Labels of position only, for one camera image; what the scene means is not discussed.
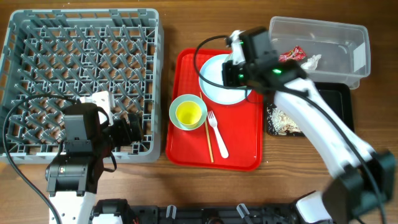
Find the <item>yellow plastic cup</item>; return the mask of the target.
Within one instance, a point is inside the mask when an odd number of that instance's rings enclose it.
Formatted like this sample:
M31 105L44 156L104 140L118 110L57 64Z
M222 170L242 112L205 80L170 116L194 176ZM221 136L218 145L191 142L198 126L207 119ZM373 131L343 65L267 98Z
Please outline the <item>yellow plastic cup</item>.
M177 106L175 115L182 126L193 129L201 119L202 112L198 103L184 101Z

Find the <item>food scraps pile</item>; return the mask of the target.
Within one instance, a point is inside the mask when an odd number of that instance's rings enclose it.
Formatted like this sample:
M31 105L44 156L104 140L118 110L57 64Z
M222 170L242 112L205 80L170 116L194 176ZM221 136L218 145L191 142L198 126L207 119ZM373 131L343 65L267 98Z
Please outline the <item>food scraps pile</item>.
M267 105L267 132L273 136L302 136L298 125L273 104Z

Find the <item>red snack wrapper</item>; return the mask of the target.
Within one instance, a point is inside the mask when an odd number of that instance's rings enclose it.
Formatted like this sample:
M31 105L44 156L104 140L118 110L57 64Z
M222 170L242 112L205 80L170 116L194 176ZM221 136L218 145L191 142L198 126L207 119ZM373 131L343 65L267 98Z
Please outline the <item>red snack wrapper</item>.
M279 61L280 62L286 62L288 60L300 61L306 57L307 57L307 54L304 52L304 50L300 46L296 45L290 51L282 53L279 56Z

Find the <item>white napkin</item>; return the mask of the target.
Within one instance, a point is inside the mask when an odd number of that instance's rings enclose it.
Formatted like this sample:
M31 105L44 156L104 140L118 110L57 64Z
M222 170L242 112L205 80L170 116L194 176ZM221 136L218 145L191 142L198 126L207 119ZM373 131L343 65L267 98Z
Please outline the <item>white napkin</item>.
M318 67L318 61L321 57L321 54L313 55L305 63L301 64L301 68L304 70L315 70Z

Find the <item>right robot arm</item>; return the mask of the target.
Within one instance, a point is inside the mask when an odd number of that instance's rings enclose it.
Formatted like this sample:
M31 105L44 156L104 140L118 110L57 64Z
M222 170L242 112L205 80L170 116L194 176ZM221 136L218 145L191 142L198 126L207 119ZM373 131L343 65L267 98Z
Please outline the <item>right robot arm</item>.
M385 215L384 205L394 188L393 154L376 152L352 132L296 61L281 62L266 28L236 30L227 36L226 44L233 53L223 65L224 85L271 94L276 107L313 144L332 176L325 190L296 201L300 218L306 223L348 223L373 209Z

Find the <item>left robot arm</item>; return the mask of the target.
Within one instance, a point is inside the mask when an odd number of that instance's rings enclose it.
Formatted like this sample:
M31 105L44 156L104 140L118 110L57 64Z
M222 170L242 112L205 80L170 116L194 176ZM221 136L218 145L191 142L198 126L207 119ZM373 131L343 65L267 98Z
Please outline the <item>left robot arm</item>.
M60 147L65 153L57 154L45 171L55 209L51 223L139 223L127 200L96 200L102 173L115 171L104 166L104 159L115 161L114 148L144 137L140 114L101 122L104 112L94 103L74 104L63 111L66 139Z

